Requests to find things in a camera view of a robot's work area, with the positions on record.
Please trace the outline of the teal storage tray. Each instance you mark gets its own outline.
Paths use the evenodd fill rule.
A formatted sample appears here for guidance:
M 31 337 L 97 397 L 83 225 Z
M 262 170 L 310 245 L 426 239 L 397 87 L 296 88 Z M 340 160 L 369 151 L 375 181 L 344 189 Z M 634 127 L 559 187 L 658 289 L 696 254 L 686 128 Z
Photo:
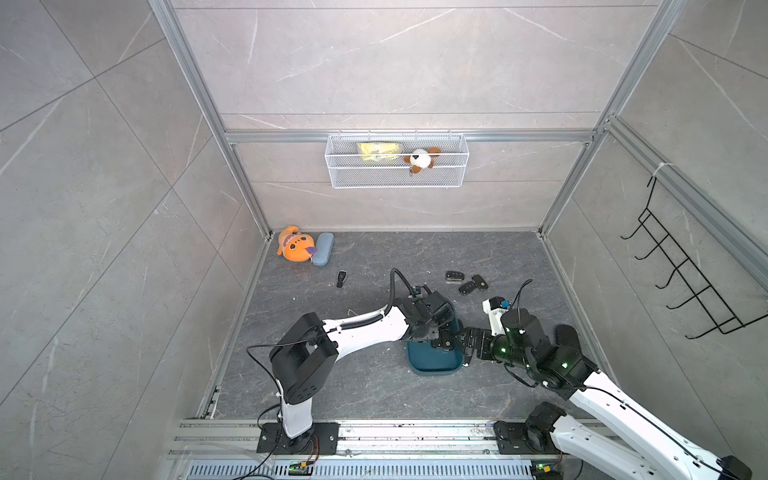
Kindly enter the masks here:
M 406 352 L 416 375 L 450 375 L 463 367 L 461 343 L 453 351 L 443 351 L 421 345 L 420 342 L 408 342 Z

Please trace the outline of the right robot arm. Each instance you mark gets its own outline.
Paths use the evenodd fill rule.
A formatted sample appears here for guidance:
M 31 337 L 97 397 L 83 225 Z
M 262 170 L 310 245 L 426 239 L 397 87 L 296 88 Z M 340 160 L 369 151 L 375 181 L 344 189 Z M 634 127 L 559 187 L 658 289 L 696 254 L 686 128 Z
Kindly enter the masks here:
M 493 361 L 517 380 L 541 387 L 599 420 L 607 437 L 550 402 L 539 404 L 522 426 L 498 421 L 499 449 L 517 443 L 535 453 L 575 456 L 615 479 L 750 479 L 749 466 L 733 455 L 717 456 L 695 444 L 635 402 L 580 350 L 578 335 L 558 328 L 566 344 L 552 343 L 539 319 L 508 302 L 487 307 L 488 329 L 461 334 L 465 359 Z

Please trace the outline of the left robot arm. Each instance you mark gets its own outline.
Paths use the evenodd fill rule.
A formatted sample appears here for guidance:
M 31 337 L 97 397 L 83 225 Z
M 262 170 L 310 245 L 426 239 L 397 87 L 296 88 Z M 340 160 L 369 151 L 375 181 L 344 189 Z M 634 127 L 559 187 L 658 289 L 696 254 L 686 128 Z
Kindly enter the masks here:
M 336 320 L 303 315 L 269 353 L 283 432 L 293 440 L 312 429 L 312 398 L 337 361 L 382 343 L 431 346 L 442 333 L 453 336 L 457 325 L 450 300 L 426 285 L 415 288 L 397 268 L 390 270 L 384 307 Z

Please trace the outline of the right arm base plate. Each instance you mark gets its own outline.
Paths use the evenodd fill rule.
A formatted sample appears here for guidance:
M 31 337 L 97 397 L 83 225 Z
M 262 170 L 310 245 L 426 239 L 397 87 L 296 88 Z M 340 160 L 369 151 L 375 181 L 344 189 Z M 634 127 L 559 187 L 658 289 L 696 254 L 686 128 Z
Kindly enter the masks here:
M 544 427 L 520 422 L 497 421 L 493 433 L 498 452 L 502 455 L 560 455 L 551 432 Z

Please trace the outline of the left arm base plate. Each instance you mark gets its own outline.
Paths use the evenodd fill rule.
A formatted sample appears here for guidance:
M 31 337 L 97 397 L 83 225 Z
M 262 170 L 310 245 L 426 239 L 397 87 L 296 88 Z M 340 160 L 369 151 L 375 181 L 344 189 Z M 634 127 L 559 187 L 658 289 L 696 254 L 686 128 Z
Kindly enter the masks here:
M 261 427 L 258 453 L 277 455 L 334 455 L 337 451 L 339 423 L 314 423 L 310 429 L 290 438 L 281 424 L 267 423 Z

